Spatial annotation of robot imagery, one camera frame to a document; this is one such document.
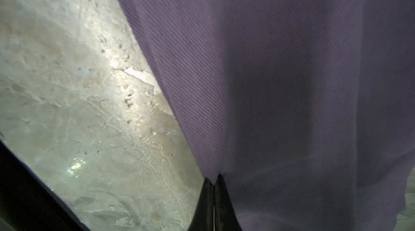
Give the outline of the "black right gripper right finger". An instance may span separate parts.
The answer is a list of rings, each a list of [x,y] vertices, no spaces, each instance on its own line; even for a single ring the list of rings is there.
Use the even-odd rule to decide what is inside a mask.
[[[215,231],[242,231],[222,175],[218,176],[214,187],[214,201]]]

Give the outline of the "purple long pants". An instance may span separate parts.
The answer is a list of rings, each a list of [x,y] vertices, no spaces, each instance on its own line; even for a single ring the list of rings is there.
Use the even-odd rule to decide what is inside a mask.
[[[415,165],[415,0],[119,0],[245,231],[391,231]]]

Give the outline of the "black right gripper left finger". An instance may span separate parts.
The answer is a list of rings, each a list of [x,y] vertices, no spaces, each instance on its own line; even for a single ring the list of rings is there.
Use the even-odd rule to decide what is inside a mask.
[[[205,178],[188,231],[214,231],[214,186]]]

